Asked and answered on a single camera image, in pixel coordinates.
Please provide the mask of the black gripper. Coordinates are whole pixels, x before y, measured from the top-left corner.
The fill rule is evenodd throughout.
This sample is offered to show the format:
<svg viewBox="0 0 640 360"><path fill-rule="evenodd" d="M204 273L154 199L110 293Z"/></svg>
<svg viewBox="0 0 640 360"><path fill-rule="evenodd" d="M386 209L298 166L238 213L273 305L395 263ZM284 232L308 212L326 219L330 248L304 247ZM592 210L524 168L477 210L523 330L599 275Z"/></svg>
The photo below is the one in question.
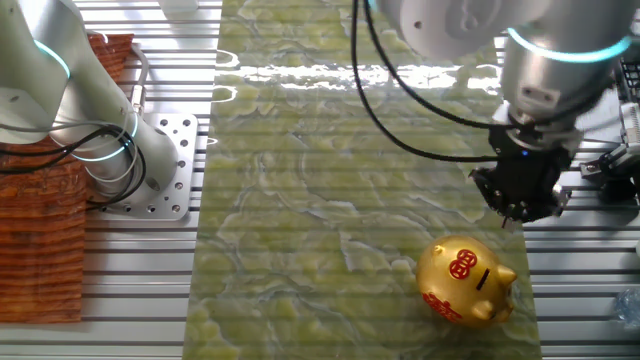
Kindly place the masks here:
<svg viewBox="0 0 640 360"><path fill-rule="evenodd" d="M514 230L522 223L563 213L571 198L571 191L558 183L570 164L564 148L527 149L506 130L491 130L489 143L500 159L493 168L473 169L469 178L487 206L502 218L502 229Z"/></svg>

